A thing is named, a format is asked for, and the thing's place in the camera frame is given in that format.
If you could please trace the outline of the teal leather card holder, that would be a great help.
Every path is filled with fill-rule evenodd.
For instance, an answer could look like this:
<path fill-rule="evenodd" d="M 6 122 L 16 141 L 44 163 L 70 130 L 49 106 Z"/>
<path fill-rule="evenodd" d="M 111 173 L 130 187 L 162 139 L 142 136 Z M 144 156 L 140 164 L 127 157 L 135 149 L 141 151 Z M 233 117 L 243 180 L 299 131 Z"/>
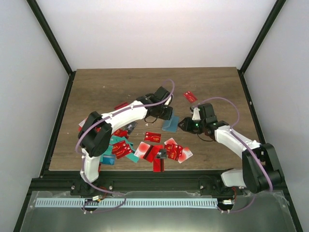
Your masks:
<path fill-rule="evenodd" d="M 165 120 L 162 125 L 162 130 L 175 133 L 178 128 L 179 117 L 174 116 L 170 120 Z"/>

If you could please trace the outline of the red card black stripe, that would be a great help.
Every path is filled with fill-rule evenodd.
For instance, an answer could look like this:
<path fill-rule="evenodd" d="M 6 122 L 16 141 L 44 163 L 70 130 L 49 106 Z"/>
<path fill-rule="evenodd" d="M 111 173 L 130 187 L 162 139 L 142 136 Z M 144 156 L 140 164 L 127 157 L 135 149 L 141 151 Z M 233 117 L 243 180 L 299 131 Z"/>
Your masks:
<path fill-rule="evenodd" d="M 152 163 L 156 158 L 159 150 L 162 149 L 163 147 L 164 147 L 163 145 L 151 145 L 142 158 Z"/>

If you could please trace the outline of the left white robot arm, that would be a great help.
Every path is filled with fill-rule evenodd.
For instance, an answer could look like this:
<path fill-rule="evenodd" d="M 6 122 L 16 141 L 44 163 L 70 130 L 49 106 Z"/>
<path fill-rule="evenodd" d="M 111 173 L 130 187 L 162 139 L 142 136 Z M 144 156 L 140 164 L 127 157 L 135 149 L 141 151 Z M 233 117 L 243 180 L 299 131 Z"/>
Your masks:
<path fill-rule="evenodd" d="M 98 191 L 100 156 L 109 148 L 111 136 L 116 130 L 127 124 L 145 119 L 148 116 L 163 120 L 171 118 L 170 103 L 173 91 L 159 87 L 155 93 L 136 98 L 131 104 L 118 110 L 99 114 L 93 111 L 86 118 L 78 134 L 75 151 L 81 150 L 82 168 L 80 176 L 84 180 L 82 190 L 87 195 L 94 195 Z"/>

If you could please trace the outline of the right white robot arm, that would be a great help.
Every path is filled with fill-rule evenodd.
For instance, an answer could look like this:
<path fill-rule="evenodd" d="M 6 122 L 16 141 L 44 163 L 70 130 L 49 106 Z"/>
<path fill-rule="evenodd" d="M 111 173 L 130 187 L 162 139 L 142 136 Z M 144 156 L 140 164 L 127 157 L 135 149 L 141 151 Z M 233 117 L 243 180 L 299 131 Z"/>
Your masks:
<path fill-rule="evenodd" d="M 242 160 L 241 169 L 221 173 L 221 178 L 214 183 L 217 193 L 225 195 L 232 187 L 242 187 L 252 193 L 272 191 L 274 186 L 284 182 L 284 174 L 272 144 L 251 140 L 235 131 L 227 122 L 219 121 L 210 103 L 191 107 L 190 111 L 191 117 L 184 118 L 178 124 L 181 130 L 196 135 L 204 134 L 229 148 Z"/>

